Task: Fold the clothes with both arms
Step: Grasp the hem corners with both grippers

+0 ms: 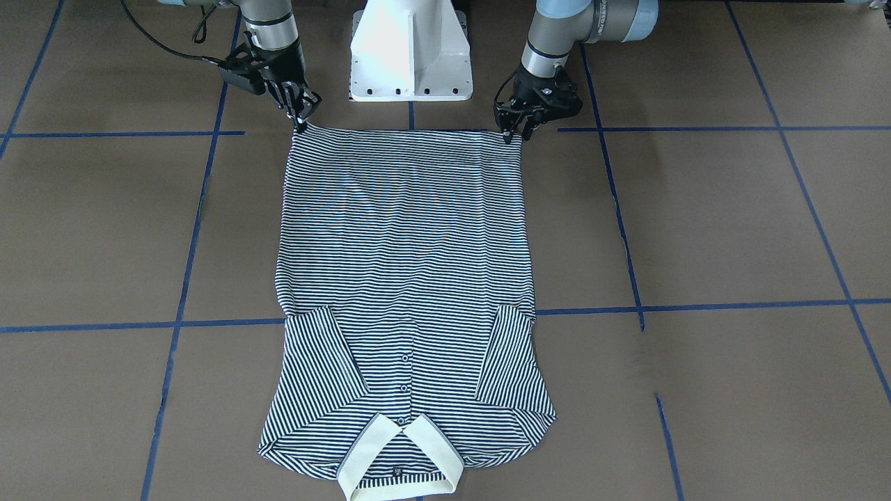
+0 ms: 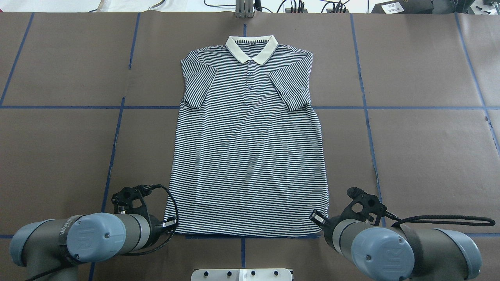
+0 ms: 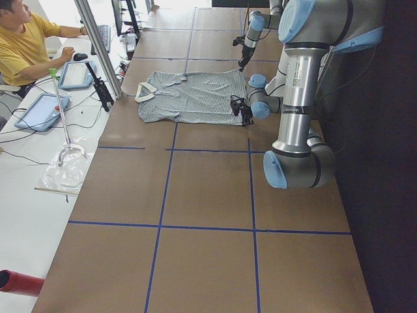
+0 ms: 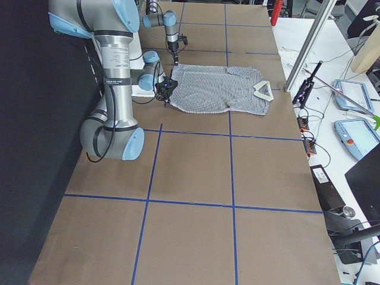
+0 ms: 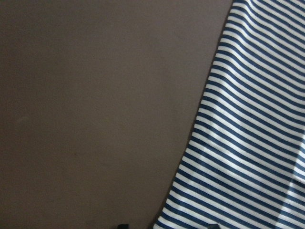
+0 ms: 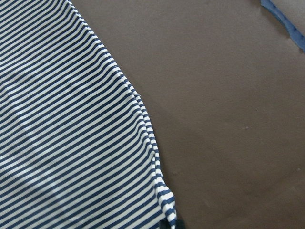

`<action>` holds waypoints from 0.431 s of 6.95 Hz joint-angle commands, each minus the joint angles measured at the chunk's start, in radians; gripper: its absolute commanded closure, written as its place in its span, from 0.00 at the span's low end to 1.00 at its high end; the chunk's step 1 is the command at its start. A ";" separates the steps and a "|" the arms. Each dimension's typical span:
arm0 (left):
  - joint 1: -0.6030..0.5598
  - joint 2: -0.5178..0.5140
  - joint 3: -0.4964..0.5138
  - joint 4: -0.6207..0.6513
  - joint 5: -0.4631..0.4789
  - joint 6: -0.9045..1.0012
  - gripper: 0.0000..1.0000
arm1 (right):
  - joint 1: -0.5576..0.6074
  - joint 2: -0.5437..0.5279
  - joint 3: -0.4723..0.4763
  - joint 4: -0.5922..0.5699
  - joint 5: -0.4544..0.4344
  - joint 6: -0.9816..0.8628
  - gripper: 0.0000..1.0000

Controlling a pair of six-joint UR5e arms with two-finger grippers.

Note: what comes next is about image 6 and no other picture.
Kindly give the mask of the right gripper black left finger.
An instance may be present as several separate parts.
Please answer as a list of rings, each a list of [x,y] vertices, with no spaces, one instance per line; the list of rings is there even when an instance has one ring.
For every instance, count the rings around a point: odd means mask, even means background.
[[[169,229],[169,222],[166,219],[160,220],[159,229]]]

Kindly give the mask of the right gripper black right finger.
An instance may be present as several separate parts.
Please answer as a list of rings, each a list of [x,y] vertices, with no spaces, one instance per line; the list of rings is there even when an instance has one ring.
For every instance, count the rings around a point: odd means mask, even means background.
[[[177,219],[176,224],[175,224],[175,228],[176,229],[186,229],[185,222],[181,219]]]

